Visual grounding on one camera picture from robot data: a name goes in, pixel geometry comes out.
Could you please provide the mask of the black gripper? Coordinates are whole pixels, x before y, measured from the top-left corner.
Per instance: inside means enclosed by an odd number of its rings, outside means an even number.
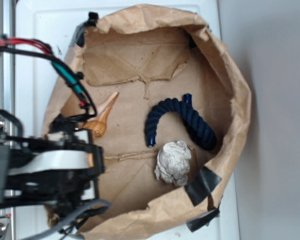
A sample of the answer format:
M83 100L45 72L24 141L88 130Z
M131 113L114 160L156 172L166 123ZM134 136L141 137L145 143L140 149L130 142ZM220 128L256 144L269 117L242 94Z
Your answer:
M0 109L0 210L46 205L64 218L98 198L103 149L76 126L58 115L45 138L24 137L20 120Z

